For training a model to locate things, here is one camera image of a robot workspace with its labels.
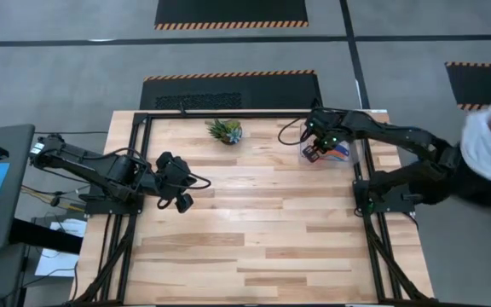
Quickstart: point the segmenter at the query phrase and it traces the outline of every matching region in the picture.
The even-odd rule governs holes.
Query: potted succulent
[[[208,123],[208,131],[216,140],[226,145],[237,144],[242,138],[242,127],[237,120],[221,121],[215,119]]]

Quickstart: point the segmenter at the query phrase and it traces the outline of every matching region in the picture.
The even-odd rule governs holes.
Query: small plant pot
[[[242,129],[240,129],[240,140],[241,140],[241,137],[242,137],[242,132],[243,132],[243,130],[242,130]],[[240,142],[240,141],[238,141],[238,142],[236,142],[236,143],[233,143],[233,142],[231,142],[229,139],[223,139],[223,140],[221,140],[221,143],[223,143],[223,144],[225,144],[225,145],[236,145],[236,144],[238,144],[239,142]]]

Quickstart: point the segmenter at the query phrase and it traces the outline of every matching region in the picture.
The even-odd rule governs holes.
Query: hazard stripe
[[[471,62],[455,62],[449,61],[444,63],[447,67],[491,67],[491,63],[471,63]]]
[[[230,21],[230,22],[191,22],[191,23],[160,23],[154,25],[155,30],[213,30],[213,29],[246,29],[274,27],[307,27],[306,20],[288,21]]]
[[[470,103],[466,103],[466,104],[459,103],[457,106],[458,106],[458,109],[464,110],[464,111],[479,111],[479,110],[483,110],[483,109],[490,107],[489,105],[470,104]]]
[[[289,75],[289,74],[316,74],[313,69],[290,70],[290,71],[272,71],[272,72],[212,72],[212,73],[192,73],[183,75],[168,75],[168,76],[151,76],[143,78],[143,82],[153,80],[174,80],[183,78],[226,78],[226,77],[253,77],[253,76],[274,76],[274,75]]]

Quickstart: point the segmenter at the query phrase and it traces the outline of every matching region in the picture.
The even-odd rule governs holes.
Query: black floor mat
[[[491,64],[447,62],[453,95],[462,110],[479,110],[491,104]]]
[[[156,30],[308,26],[304,0],[159,0]]]
[[[313,70],[146,77],[141,110],[305,109],[321,104]]]

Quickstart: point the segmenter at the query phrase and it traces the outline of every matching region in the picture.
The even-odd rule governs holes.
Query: wooden table
[[[133,115],[113,114],[105,152],[128,145]],[[385,111],[372,116],[389,120]],[[171,151],[213,184],[190,192],[194,205],[185,214],[173,205],[160,211],[157,198],[146,199],[136,226],[124,302],[376,302],[362,220],[353,213],[353,169],[304,163],[297,146],[279,144],[278,132],[290,119],[241,119],[244,138],[235,146],[211,139],[205,121],[153,121],[148,160],[154,163],[162,152]],[[283,137],[297,140],[299,125]],[[377,169],[400,166],[395,147],[371,145]],[[431,296],[416,227],[402,214],[386,218],[396,261],[419,290]],[[79,294],[97,273],[106,219],[95,216],[88,221],[78,262]],[[380,263],[390,297],[387,269],[381,259]],[[117,278],[113,274],[109,298],[116,295]]]

